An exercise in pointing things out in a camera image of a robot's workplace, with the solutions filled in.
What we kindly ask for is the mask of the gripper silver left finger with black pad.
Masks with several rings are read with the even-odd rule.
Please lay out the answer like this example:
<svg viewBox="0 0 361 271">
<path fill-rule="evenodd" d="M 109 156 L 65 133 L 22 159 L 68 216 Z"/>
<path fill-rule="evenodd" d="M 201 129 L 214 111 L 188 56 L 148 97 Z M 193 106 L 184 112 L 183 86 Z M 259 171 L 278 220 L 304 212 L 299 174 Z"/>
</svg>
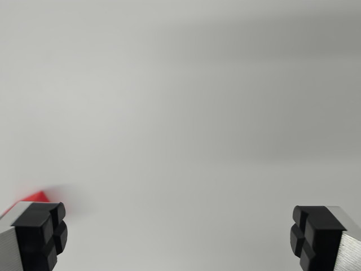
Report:
<svg viewBox="0 0 361 271">
<path fill-rule="evenodd" d="M 1 270 L 51 271 L 66 246 L 62 202 L 18 202 L 1 216 Z"/>
</svg>

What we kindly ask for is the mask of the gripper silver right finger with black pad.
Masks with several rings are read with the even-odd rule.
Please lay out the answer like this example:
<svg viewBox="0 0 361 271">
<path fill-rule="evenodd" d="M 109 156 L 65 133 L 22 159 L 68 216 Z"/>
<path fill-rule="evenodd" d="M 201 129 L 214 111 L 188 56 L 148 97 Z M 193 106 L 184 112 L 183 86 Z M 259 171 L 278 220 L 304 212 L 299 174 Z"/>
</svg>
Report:
<svg viewBox="0 0 361 271">
<path fill-rule="evenodd" d="M 360 226 L 338 206 L 295 206 L 290 246 L 302 270 L 360 270 Z"/>
</svg>

